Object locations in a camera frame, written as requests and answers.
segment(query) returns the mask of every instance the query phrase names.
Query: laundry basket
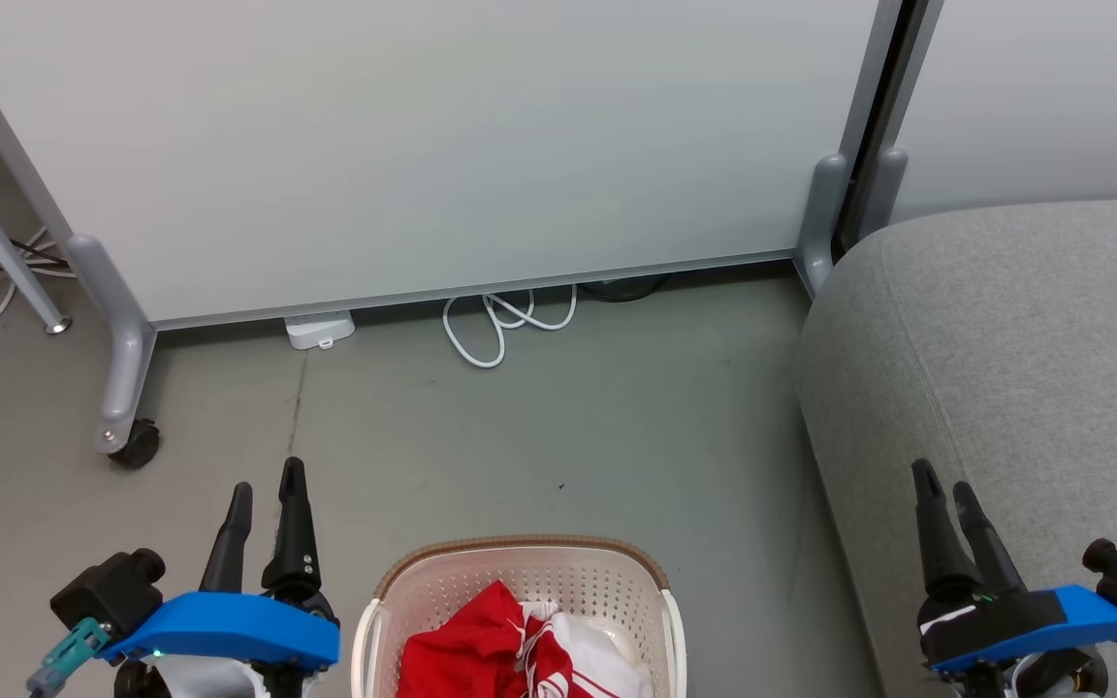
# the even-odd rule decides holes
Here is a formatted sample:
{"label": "laundry basket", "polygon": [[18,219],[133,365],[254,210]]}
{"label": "laundry basket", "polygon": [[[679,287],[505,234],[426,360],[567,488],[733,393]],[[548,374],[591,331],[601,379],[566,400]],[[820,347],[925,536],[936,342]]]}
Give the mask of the laundry basket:
{"label": "laundry basket", "polygon": [[620,624],[656,698],[687,694],[687,650],[666,574],[640,548],[609,538],[514,535],[454,541],[403,557],[378,584],[351,647],[353,698],[394,698],[403,643],[437,630],[503,580],[518,601]]}

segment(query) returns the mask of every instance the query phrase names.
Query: gray sofa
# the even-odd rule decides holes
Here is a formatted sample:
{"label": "gray sofa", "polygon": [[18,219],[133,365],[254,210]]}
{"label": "gray sofa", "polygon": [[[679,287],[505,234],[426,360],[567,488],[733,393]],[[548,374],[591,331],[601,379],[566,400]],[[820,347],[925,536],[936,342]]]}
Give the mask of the gray sofa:
{"label": "gray sofa", "polygon": [[1030,587],[1096,584],[1082,552],[1117,543],[1117,202],[871,235],[812,304],[798,392],[886,695],[948,697],[919,666],[908,466],[971,481]]}

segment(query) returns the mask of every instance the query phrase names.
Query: blue plastic bracket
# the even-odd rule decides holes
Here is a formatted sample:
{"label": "blue plastic bracket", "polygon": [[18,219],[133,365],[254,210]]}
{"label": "blue plastic bracket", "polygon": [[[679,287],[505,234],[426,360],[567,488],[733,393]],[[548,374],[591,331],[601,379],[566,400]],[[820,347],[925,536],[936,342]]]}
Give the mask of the blue plastic bracket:
{"label": "blue plastic bracket", "polygon": [[964,672],[978,662],[1004,662],[1010,659],[1027,658],[1033,652],[1067,650],[1069,647],[1117,642],[1117,606],[1083,586],[1060,586],[1054,589],[1068,615],[1067,622],[1038,628],[1020,637],[985,647],[984,650],[963,654],[934,664],[936,672]]}
{"label": "blue plastic bracket", "polygon": [[132,637],[106,647],[98,658],[112,661],[121,654],[247,659],[315,672],[338,661],[338,627],[267,596],[188,592],[165,602]]}

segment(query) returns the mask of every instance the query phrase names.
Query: white panel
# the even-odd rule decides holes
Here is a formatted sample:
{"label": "white panel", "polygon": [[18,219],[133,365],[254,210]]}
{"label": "white panel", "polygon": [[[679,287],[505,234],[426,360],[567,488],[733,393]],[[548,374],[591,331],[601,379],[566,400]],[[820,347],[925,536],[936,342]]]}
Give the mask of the white panel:
{"label": "white panel", "polygon": [[896,145],[895,221],[1117,198],[1117,3],[945,0]]}
{"label": "white panel", "polygon": [[0,0],[152,321],[793,247],[873,0]]}

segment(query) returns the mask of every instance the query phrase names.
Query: caster wheel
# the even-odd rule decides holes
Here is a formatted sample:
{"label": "caster wheel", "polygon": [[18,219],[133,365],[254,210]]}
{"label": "caster wheel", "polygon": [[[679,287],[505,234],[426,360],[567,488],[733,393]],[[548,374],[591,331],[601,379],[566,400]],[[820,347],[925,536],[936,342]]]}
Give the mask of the caster wheel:
{"label": "caster wheel", "polygon": [[133,420],[128,441],[118,451],[109,453],[111,460],[123,467],[137,469],[154,459],[161,443],[161,432],[154,420]]}

